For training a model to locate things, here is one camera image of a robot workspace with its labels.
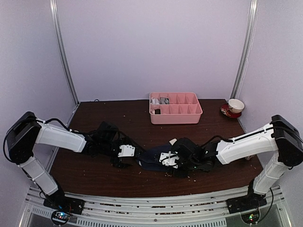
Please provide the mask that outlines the navy and cream underwear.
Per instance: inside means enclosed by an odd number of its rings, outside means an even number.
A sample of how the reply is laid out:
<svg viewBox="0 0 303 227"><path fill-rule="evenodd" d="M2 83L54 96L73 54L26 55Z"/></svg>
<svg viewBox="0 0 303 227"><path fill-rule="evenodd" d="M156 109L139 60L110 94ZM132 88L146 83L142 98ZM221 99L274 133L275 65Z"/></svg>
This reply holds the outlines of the navy and cream underwear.
<svg viewBox="0 0 303 227"><path fill-rule="evenodd" d="M171 149L176 141L177 139L172 139L164 145L157 146L147 150L139 158L137 158L136 162L144 170L171 172L170 167L164 166L159 162L159 157L161 153L168 153L169 151L173 153Z"/></svg>

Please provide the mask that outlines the grey boxer briefs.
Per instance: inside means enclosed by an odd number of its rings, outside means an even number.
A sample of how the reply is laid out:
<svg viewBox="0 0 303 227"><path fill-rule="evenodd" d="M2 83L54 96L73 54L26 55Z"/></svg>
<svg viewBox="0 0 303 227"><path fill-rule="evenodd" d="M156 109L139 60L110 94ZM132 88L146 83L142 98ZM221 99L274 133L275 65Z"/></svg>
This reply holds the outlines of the grey boxer briefs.
<svg viewBox="0 0 303 227"><path fill-rule="evenodd" d="M170 101L168 97L160 97L159 98L160 105L169 105Z"/></svg>

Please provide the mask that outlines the pink divided organizer box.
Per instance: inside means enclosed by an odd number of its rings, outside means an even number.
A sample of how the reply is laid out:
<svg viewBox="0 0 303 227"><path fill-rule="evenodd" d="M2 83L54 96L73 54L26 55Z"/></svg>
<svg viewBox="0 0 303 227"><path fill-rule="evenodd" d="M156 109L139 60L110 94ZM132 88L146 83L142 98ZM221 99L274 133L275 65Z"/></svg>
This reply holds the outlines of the pink divided organizer box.
<svg viewBox="0 0 303 227"><path fill-rule="evenodd" d="M170 104L152 105L152 97L168 97ZM154 109L160 109L161 114L154 114ZM152 124L197 124L203 110L193 92L151 92L149 113Z"/></svg>

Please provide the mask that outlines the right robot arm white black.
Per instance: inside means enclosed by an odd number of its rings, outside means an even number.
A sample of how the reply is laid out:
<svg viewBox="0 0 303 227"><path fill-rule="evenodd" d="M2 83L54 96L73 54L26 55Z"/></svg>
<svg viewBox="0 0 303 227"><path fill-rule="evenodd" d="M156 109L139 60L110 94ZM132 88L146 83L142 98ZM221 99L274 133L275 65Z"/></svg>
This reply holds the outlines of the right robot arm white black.
<svg viewBox="0 0 303 227"><path fill-rule="evenodd" d="M166 158L160 162L185 175L189 170L210 171L216 162L227 165L235 160L261 153L273 156L262 172L251 180L245 196L226 201L229 213L257 209L266 205L265 195L287 171L303 161L303 140L299 131L280 115L253 132L230 139L215 135L203 145L188 138L172 143Z"/></svg>

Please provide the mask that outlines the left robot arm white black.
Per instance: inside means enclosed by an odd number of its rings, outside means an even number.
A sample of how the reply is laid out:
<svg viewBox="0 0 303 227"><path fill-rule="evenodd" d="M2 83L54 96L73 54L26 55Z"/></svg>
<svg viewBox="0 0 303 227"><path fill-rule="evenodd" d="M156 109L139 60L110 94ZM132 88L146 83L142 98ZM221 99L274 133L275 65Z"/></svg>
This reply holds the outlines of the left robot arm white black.
<svg viewBox="0 0 303 227"><path fill-rule="evenodd" d="M85 202L65 195L60 184L35 156L34 147L38 144L92 157L106 155L110 157L111 164L118 168L129 167L129 164L122 162L122 158L139 158L145 151L109 122L102 122L96 130L81 132L68 128L57 118L44 121L33 112L22 115L4 136L4 157L21 168L37 185L45 196L44 206L69 215L80 215Z"/></svg>

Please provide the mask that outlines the white rolled item in box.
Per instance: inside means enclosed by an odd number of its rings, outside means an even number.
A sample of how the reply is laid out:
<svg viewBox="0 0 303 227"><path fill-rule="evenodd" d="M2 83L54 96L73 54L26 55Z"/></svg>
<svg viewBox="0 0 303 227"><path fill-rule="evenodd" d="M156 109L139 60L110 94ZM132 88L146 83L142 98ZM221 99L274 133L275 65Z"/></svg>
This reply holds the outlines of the white rolled item in box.
<svg viewBox="0 0 303 227"><path fill-rule="evenodd" d="M160 104L160 100L158 98L151 98L151 104L152 105L159 105Z"/></svg>

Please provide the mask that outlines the striped grey white cup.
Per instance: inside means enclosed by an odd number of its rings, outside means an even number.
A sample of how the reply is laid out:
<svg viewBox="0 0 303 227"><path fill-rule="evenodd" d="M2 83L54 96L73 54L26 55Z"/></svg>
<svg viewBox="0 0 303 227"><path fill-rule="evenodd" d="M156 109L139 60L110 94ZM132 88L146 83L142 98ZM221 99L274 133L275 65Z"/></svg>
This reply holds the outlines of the striped grey white cup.
<svg viewBox="0 0 303 227"><path fill-rule="evenodd" d="M254 155L252 155L252 156L247 156L247 157L245 157L245 159L246 159L247 161L249 161L249 160L251 160L253 157L254 157Z"/></svg>

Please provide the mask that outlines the red patterned saucer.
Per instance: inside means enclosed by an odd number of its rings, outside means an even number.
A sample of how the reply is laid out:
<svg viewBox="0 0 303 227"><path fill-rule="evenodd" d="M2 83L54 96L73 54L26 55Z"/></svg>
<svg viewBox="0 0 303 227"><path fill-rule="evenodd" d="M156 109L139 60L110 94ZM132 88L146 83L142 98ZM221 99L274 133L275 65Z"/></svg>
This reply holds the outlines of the red patterned saucer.
<svg viewBox="0 0 303 227"><path fill-rule="evenodd" d="M223 104L220 108L221 113L224 114L225 116L229 117L229 118L239 118L242 115L242 112L240 113L233 113L230 111L229 105L227 103Z"/></svg>

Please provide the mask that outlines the white ceramic bowl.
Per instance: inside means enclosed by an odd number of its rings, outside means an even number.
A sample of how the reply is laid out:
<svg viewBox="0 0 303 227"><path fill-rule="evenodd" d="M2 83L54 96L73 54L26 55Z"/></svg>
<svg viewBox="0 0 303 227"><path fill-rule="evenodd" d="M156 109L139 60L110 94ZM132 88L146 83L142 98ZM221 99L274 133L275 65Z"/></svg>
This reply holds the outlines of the white ceramic bowl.
<svg viewBox="0 0 303 227"><path fill-rule="evenodd" d="M243 109L245 108L245 104L239 99L229 99L228 107L230 112L238 114L243 111Z"/></svg>

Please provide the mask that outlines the right round controller board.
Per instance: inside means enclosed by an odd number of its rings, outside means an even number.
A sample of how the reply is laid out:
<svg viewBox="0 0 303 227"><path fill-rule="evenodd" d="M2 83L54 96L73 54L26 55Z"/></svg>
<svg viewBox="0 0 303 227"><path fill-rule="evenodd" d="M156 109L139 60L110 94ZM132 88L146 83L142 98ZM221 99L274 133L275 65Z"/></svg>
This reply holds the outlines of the right round controller board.
<svg viewBox="0 0 303 227"><path fill-rule="evenodd" d="M241 219L245 224L248 225L257 224L260 219L260 212L254 211L254 212L243 213L241 214Z"/></svg>

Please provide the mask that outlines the round controller board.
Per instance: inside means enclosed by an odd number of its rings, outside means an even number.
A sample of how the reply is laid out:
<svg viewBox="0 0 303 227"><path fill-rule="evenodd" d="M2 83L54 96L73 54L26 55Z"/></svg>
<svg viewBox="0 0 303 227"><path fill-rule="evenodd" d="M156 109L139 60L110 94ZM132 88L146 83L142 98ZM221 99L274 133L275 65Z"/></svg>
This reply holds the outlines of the round controller board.
<svg viewBox="0 0 303 227"><path fill-rule="evenodd" d="M248 225L257 224L260 219L260 212L254 211L254 212L243 213L241 214L241 219L245 224Z"/></svg>
<svg viewBox="0 0 303 227"><path fill-rule="evenodd" d="M70 220L70 218L70 214L60 210L55 210L51 214L51 221L55 225L65 225Z"/></svg>

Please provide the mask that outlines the left round controller board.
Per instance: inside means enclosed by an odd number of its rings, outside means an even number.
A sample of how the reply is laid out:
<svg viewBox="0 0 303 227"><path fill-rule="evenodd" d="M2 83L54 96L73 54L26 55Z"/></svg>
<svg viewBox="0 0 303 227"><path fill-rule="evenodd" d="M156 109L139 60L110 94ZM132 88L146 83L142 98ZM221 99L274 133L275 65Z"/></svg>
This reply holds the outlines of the left round controller board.
<svg viewBox="0 0 303 227"><path fill-rule="evenodd" d="M51 214L51 221L55 225L65 225L70 220L70 218L70 214L60 210L55 210Z"/></svg>

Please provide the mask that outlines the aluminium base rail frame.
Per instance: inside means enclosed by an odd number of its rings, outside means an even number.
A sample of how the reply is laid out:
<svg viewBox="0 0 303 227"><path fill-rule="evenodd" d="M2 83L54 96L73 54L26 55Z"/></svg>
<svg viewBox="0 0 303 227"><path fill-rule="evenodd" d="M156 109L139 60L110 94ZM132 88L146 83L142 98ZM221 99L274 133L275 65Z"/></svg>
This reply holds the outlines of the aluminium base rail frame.
<svg viewBox="0 0 303 227"><path fill-rule="evenodd" d="M273 205L267 193L267 205L259 208L261 222L246 224L244 215L254 210L231 214L226 200L244 196L242 188L183 196L118 198L88 196L66 192L84 200L82 214L73 214L63 227L294 227L287 203L279 186L273 187ZM55 227L51 221L53 209L43 206L39 190L30 187L22 207L17 227Z"/></svg>

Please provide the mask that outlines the right aluminium corner post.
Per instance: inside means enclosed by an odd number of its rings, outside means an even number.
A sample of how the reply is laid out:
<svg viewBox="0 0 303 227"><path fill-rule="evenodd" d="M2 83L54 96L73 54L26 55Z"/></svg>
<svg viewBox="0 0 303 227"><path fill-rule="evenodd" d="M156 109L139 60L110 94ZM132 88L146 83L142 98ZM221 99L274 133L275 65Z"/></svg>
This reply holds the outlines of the right aluminium corner post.
<svg viewBox="0 0 303 227"><path fill-rule="evenodd" d="M246 34L244 38L243 49L241 53L240 63L238 66L236 78L234 81L233 89L230 98L238 98L240 95L241 87L244 81L244 76L246 73L246 68L248 65L248 56L250 52L250 47L252 44L255 24L257 19L257 11L258 11L258 0L250 1L250 10L246 28Z"/></svg>

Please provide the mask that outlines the aluminium corner post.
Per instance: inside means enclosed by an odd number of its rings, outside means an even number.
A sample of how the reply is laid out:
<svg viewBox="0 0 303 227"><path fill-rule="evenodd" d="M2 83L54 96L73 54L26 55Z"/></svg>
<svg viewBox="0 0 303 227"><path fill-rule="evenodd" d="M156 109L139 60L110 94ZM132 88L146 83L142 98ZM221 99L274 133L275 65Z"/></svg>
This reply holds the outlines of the aluminium corner post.
<svg viewBox="0 0 303 227"><path fill-rule="evenodd" d="M60 53L60 59L61 59L62 67L63 67L63 72L64 72L65 78L67 80L67 84L68 84L73 102L75 103L75 105L78 105L80 102L79 102L79 99L78 99L78 96L77 96L77 93L75 90L74 83L72 81L70 68L69 68L69 64L68 64L68 60L67 60L67 55L66 55L66 51L64 48L57 1L50 0L49 3L50 3L51 16L53 19L53 25L54 25L54 29L55 29L57 44L58 44L59 53Z"/></svg>
<svg viewBox="0 0 303 227"><path fill-rule="evenodd" d="M238 98L240 95L241 87L244 81L244 76L246 73L246 68L248 65L248 56L250 52L250 47L252 44L255 24L257 19L257 11L258 11L258 0L250 1L250 10L246 28L246 34L244 38L243 49L241 53L240 63L238 66L236 78L234 81L233 89L230 98Z"/></svg>

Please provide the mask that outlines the left aluminium corner post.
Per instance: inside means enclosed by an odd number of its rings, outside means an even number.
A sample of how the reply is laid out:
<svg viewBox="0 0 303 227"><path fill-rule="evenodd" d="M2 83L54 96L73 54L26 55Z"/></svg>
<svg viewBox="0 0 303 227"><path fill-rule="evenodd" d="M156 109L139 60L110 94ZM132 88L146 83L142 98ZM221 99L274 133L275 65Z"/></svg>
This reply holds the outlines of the left aluminium corner post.
<svg viewBox="0 0 303 227"><path fill-rule="evenodd" d="M68 64L68 60L67 60L67 55L66 55L66 51L64 48L57 1L50 0L49 3L50 3L51 16L53 19L53 25L54 25L54 29L55 29L57 44L58 44L59 53L60 53L60 59L61 59L62 67L63 67L63 72L64 72L65 78L67 80L67 84L68 84L73 102L75 103L75 105L78 105L80 102L79 102L79 99L78 99L78 96L77 96L77 93L75 90L74 83L72 81L70 68L69 68L69 64Z"/></svg>

